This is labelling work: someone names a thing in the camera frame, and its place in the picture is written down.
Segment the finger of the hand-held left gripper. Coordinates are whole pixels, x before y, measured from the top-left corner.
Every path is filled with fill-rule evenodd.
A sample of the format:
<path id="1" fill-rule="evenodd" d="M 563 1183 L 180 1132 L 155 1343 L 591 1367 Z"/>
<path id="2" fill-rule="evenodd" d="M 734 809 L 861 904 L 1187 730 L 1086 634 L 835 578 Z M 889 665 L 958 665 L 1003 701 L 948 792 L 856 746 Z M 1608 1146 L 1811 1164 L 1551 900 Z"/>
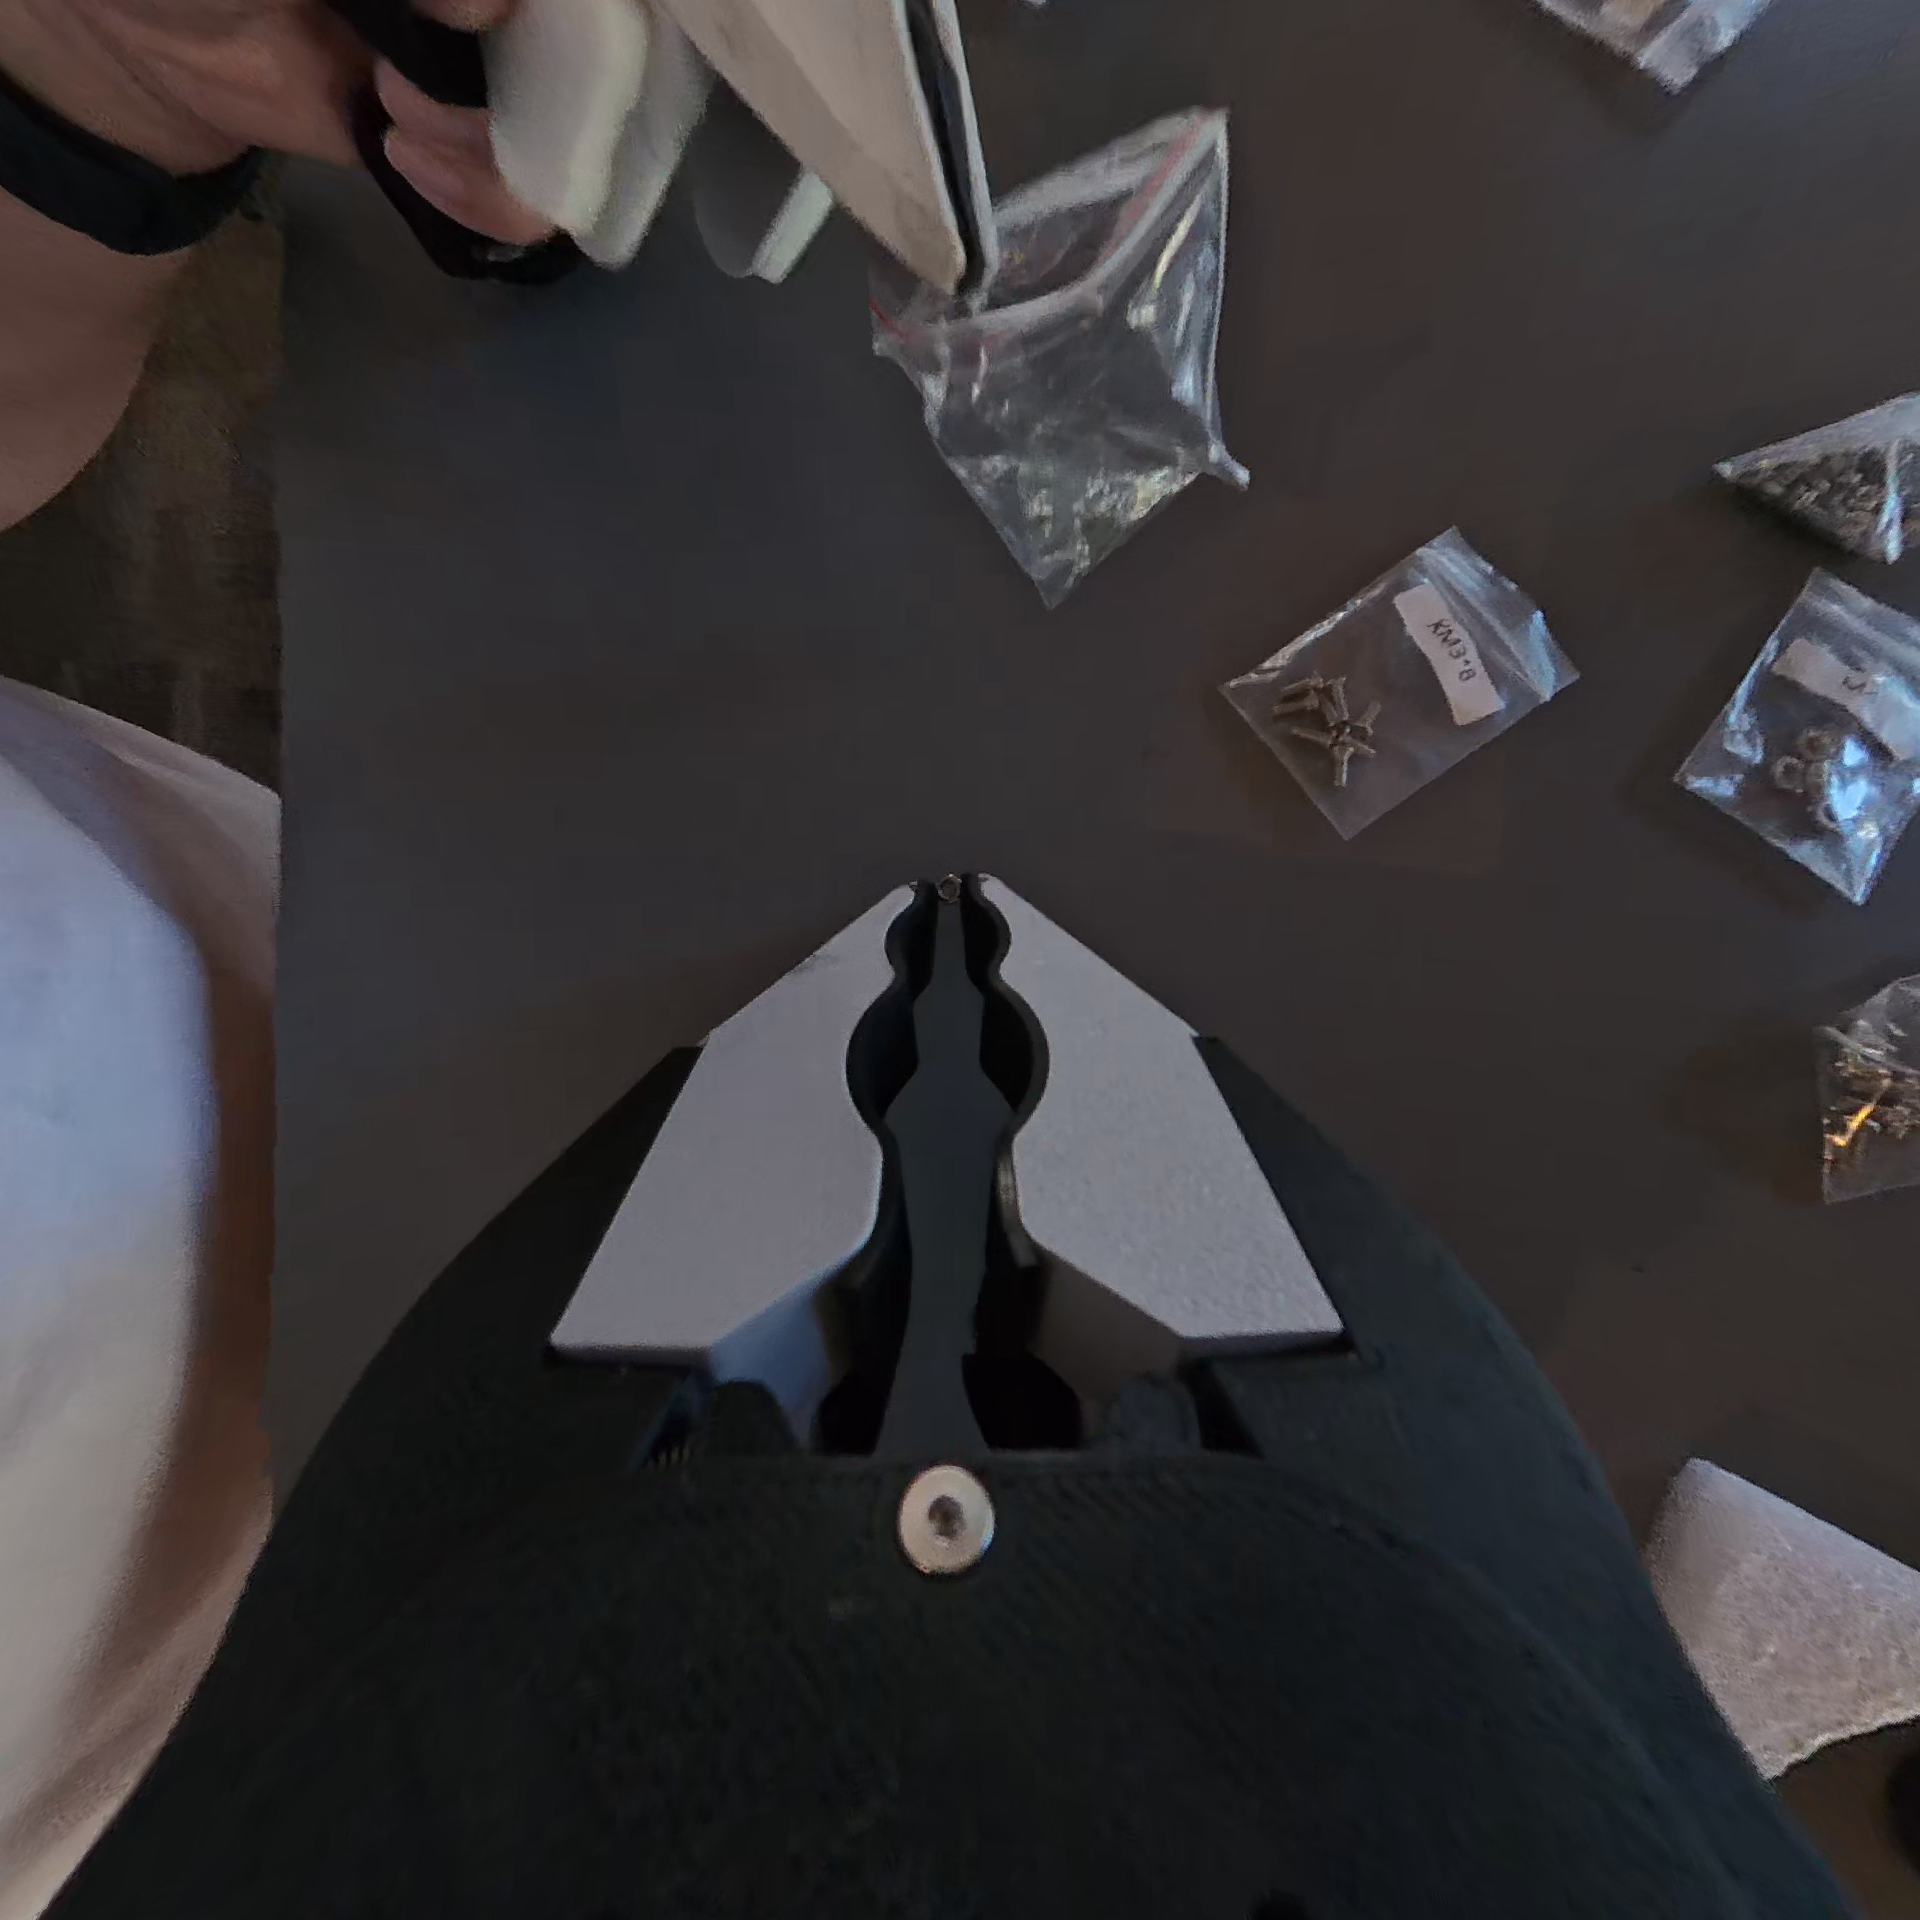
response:
<path id="1" fill-rule="evenodd" d="M 759 234 L 747 276 L 780 285 L 799 265 L 832 213 L 828 182 L 812 172 L 797 172 Z"/>
<path id="2" fill-rule="evenodd" d="M 972 297 L 993 216 L 952 2 L 667 2 L 795 161 L 897 265 Z"/>

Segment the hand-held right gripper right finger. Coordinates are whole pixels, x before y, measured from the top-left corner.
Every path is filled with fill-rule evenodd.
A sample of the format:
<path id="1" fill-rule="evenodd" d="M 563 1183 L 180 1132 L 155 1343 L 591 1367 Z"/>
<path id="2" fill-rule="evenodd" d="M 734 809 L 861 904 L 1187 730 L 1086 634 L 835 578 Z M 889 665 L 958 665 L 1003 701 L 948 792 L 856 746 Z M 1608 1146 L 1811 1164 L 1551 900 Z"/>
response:
<path id="1" fill-rule="evenodd" d="M 963 892 L 993 1146 L 975 1357 L 1080 1404 L 1345 1327 L 1200 1033 L 997 877 Z"/>

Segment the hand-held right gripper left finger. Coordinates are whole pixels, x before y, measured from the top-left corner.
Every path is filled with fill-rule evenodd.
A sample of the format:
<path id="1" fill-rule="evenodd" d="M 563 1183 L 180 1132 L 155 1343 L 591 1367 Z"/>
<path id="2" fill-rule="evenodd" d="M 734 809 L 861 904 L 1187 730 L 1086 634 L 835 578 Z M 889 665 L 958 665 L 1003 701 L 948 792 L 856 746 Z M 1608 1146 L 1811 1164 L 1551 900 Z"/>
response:
<path id="1" fill-rule="evenodd" d="M 873 1445 L 911 1266 L 886 1114 L 918 1068 L 940 909 L 927 881 L 894 889 L 708 1033 L 555 1356 L 761 1385 L 805 1445 Z"/>

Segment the small clear zip bag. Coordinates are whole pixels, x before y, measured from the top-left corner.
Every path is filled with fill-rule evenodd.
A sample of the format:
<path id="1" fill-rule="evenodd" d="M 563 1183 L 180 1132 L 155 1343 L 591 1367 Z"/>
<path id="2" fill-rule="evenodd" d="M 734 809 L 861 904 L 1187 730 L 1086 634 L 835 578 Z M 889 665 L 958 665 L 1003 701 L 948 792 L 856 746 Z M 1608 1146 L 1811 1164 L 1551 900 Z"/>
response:
<path id="1" fill-rule="evenodd" d="M 1221 417 L 1231 118 L 1188 108 L 1021 182 L 972 295 L 871 282 L 873 349 L 1056 608 L 1200 477 L 1247 489 Z"/>

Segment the white foam square with hole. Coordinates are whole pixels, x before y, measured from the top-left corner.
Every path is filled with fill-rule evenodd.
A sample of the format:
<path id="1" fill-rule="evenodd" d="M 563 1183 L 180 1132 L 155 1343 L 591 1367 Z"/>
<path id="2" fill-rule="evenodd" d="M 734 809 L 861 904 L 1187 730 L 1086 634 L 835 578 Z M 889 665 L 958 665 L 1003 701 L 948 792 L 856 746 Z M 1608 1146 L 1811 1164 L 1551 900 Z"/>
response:
<path id="1" fill-rule="evenodd" d="M 1917 1719 L 1917 1572 L 1691 1458 L 1646 1568 L 1702 1689 L 1759 1775 Z"/>

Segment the person's left forearm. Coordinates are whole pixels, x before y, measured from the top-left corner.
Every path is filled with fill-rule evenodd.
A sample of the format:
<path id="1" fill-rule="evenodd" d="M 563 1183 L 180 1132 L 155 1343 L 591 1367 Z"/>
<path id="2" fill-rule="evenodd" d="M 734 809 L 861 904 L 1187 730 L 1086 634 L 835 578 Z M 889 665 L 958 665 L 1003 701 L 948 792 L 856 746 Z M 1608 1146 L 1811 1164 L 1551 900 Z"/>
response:
<path id="1" fill-rule="evenodd" d="M 1 197 L 1 525 L 107 444 L 203 245 L 128 255 Z"/>

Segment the dark brown desk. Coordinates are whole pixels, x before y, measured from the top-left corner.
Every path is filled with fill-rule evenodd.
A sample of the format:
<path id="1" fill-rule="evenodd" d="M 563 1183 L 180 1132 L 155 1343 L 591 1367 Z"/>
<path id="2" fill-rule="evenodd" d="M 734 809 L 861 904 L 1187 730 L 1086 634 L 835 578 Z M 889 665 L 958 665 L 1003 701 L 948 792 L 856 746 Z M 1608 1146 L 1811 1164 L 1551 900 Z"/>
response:
<path id="1" fill-rule="evenodd" d="M 1231 118 L 1222 432 L 1046 608 L 873 349 L 829 223 L 725 279 L 424 265 L 294 191 L 271 1550 L 315 1648 L 182 1914 L 1853 1914 L 1629 1526 L 1758 1440 L 1915 1498 L 1915 1200 L 1836 1218 L 1661 1113 L 1551 1157 L 1336 932 L 1465 884 L 1342 837 L 1224 703 L 1227 5 L 964 5 L 992 200 Z M 1080 1404 L 975 1357 L 993 1146 L 963 904 L 886 1113 L 909 1296 L 871 1446 L 551 1348 L 708 1033 L 894 889 L 997 877 L 1203 1037 L 1331 1350 Z"/>

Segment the person's left hand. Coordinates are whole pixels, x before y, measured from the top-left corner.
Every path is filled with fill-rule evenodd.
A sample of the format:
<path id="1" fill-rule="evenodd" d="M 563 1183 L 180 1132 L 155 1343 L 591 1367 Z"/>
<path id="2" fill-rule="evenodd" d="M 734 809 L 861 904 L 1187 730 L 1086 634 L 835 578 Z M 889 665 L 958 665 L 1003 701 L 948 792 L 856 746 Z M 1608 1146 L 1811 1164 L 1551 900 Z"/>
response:
<path id="1" fill-rule="evenodd" d="M 352 101 L 368 89 L 391 166 L 427 205 L 499 242 L 553 232 L 496 169 L 488 113 L 413 84 L 333 5 L 5 2 L 1 66 L 176 176 L 252 149 L 353 164 Z"/>

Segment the black wristband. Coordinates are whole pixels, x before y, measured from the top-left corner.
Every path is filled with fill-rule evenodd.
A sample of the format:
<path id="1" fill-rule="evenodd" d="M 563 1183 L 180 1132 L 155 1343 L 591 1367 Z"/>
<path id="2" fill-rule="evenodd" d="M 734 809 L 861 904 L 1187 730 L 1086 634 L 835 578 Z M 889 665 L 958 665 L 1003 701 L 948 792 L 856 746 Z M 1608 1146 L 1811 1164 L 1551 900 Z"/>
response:
<path id="1" fill-rule="evenodd" d="M 118 254 L 166 255 L 211 237 L 249 198 L 268 152 L 176 176 L 63 118 L 1 76 L 1 189 L 38 216 Z"/>

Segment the scattered clear screw bags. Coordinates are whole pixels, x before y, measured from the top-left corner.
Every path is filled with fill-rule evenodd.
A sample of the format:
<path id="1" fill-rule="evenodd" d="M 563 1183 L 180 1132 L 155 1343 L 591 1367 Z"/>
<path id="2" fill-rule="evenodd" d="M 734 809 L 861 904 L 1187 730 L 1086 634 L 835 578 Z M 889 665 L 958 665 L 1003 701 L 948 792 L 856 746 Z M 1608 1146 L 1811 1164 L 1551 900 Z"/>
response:
<path id="1" fill-rule="evenodd" d="M 1791 1200 L 1915 1196 L 1838 1030 L 1915 974 L 1915 5 L 1759 5 L 1668 94 L 1543 5 L 1227 5 L 1224 703 L 1431 856 L 1366 984 L 1439 991 L 1501 1144 L 1625 1103 Z"/>

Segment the person's white shirt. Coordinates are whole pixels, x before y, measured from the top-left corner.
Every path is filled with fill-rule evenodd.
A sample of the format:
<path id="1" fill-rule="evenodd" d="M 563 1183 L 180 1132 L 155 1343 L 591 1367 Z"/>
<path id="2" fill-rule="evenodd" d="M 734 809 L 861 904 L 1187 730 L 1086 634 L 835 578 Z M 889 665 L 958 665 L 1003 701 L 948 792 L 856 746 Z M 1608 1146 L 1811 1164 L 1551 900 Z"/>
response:
<path id="1" fill-rule="evenodd" d="M 280 805 L 1 685 L 1 1913 L 201 1681 L 271 1512 Z"/>

